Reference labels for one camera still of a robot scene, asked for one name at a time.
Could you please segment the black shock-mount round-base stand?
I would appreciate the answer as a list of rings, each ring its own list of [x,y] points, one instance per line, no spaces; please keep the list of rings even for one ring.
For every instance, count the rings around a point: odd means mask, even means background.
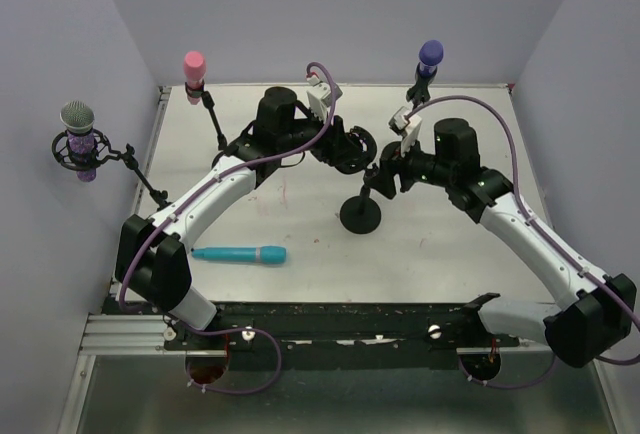
[[[336,169],[347,175],[367,172],[377,154],[374,137],[366,129],[355,126],[347,138],[355,145],[354,154]],[[343,227],[354,234],[364,235],[376,230],[381,222],[381,210],[371,198],[371,188],[363,184],[357,196],[347,199],[341,206],[339,219]]]

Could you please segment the black round-base stand back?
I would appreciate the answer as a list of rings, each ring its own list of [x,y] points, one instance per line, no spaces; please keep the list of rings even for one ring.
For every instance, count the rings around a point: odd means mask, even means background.
[[[415,73],[414,84],[406,92],[406,100],[416,108],[427,103],[431,99],[430,84],[435,79],[436,72],[423,75],[419,71]]]

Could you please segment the dark purple microphone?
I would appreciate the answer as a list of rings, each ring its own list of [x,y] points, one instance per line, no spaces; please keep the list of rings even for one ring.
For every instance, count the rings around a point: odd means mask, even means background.
[[[438,40],[426,41],[419,51],[416,78],[419,81],[431,80],[444,58],[444,46]]]

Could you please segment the teal microphone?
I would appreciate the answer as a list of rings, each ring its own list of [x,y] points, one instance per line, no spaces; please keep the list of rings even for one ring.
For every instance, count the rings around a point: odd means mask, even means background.
[[[287,250],[281,246],[205,247],[191,251],[195,259],[222,263],[255,263],[281,265],[287,260]]]

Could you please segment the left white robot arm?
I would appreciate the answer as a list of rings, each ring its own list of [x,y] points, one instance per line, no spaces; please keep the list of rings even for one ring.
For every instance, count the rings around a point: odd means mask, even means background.
[[[300,153],[340,171],[352,167],[361,143],[336,115],[340,88],[316,81],[308,104],[285,87],[267,89],[255,119],[224,150],[211,170],[181,198],[148,218],[130,216],[123,224],[115,278],[123,291],[188,325],[187,336],[201,349],[214,347],[222,326],[217,308],[193,285],[187,254],[226,209],[257,189]]]

